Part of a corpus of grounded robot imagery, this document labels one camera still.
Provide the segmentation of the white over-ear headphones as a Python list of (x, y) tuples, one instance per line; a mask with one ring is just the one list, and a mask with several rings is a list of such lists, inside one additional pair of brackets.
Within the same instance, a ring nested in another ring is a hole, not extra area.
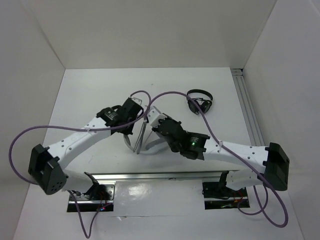
[(169, 147), (167, 142), (160, 137), (157, 137), (157, 139), (148, 142), (149, 137), (151, 136), (152, 133), (154, 133), (152, 130), (149, 133), (148, 137), (144, 139), (147, 126), (150, 126), (150, 125), (149, 125), (148, 117), (146, 115), (146, 118), (143, 120), (137, 141), (134, 146), (131, 146), (131, 141), (128, 135), (123, 136), (125, 145), (133, 153), (136, 153), (137, 155), (155, 155), (159, 152), (166, 150)]

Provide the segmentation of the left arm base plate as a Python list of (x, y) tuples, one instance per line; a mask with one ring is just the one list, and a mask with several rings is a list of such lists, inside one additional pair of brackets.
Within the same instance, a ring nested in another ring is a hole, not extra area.
[(116, 190), (115, 181), (100, 181), (97, 190), (91, 191), (90, 194), (72, 191), (74, 198), (78, 203), (81, 213), (96, 212), (113, 212), (114, 196)]

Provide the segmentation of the black on-ear headphones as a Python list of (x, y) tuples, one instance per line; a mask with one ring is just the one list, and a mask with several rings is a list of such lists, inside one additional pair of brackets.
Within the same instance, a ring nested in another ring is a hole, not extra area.
[(199, 115), (200, 111), (202, 111), (204, 114), (206, 114), (213, 104), (213, 95), (210, 92), (202, 89), (191, 89), (187, 92), (187, 96), (190, 96), (191, 94), (202, 94), (208, 97), (208, 99), (204, 99), (203, 97), (193, 97), (193, 102), (187, 97), (187, 104), (192, 113)]

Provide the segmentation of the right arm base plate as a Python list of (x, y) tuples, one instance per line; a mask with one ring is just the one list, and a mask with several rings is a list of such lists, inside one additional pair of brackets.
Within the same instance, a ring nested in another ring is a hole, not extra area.
[(202, 195), (206, 210), (249, 208), (248, 192), (246, 188), (232, 190), (219, 187), (218, 182), (203, 182)]

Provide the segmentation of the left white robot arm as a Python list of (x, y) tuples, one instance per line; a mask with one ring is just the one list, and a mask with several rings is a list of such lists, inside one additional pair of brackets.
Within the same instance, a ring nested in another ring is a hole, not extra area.
[(80, 131), (50, 146), (36, 145), (30, 156), (28, 173), (35, 179), (46, 195), (60, 190), (71, 191), (92, 200), (105, 192), (106, 188), (88, 172), (77, 173), (67, 166), (88, 148), (114, 133), (131, 135), (129, 123), (144, 113), (142, 101), (127, 98), (123, 105), (107, 107)]

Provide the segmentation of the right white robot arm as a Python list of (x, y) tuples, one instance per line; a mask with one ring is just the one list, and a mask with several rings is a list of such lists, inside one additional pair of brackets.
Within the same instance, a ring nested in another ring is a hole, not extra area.
[(290, 160), (278, 143), (251, 146), (215, 141), (206, 134), (186, 131), (181, 122), (155, 111), (148, 114), (148, 121), (152, 131), (164, 139), (174, 153), (191, 160), (221, 161), (243, 166), (243, 170), (221, 174), (218, 190), (223, 196), (255, 185), (275, 191), (288, 189)]

